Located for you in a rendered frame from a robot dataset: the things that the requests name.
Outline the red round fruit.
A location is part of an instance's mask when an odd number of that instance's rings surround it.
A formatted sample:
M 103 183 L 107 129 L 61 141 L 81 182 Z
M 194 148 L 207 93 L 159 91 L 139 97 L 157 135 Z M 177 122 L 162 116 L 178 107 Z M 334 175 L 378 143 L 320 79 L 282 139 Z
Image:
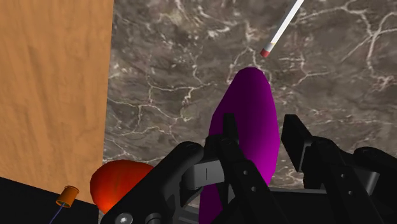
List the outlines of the red round fruit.
M 106 214 L 153 168 L 152 165 L 131 160 L 115 160 L 102 165 L 90 180 L 94 204 Z

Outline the orange thread spool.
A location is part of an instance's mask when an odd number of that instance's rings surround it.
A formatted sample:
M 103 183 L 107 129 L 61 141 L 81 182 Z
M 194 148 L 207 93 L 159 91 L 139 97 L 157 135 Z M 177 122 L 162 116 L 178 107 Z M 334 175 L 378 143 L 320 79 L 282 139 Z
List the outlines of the orange thread spool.
M 80 191 L 75 186 L 67 185 L 57 197 L 55 203 L 61 207 L 70 208 L 79 192 Z

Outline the purple oval object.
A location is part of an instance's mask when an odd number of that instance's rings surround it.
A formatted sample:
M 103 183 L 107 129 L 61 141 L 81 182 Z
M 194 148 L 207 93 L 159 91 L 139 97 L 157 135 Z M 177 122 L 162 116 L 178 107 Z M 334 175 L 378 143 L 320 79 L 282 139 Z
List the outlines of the purple oval object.
M 213 113 L 209 135 L 223 132 L 225 113 L 235 115 L 240 148 L 269 184 L 281 140 L 271 87 L 261 70 L 246 67 L 235 75 Z

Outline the white pencil with red eraser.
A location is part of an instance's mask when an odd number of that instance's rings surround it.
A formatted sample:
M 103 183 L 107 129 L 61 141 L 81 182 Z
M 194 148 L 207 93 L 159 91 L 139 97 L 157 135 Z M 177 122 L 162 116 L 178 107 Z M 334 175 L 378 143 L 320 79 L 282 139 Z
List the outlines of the white pencil with red eraser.
M 277 44 L 280 37 L 292 21 L 293 17 L 296 15 L 297 11 L 300 9 L 304 1 L 305 0 L 293 0 L 292 3 L 288 6 L 275 31 L 270 35 L 267 44 L 261 49 L 260 55 L 262 57 L 267 58 L 270 55 L 274 46 Z

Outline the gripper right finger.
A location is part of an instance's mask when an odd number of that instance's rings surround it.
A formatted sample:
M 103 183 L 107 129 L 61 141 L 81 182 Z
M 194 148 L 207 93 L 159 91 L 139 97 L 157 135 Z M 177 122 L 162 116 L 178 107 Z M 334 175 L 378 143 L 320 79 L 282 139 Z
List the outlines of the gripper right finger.
M 353 153 L 285 115 L 281 141 L 306 189 L 324 188 L 337 224 L 397 224 L 397 158 L 374 147 Z

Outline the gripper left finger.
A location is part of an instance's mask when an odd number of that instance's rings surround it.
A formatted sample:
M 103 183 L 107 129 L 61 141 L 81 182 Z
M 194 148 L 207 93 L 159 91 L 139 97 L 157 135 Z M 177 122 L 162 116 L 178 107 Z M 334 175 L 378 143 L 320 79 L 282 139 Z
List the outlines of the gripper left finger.
M 178 144 L 102 218 L 101 224 L 173 224 L 203 186 L 223 183 L 222 212 L 212 224 L 289 224 L 254 163 L 239 148 L 235 117 L 205 145 Z

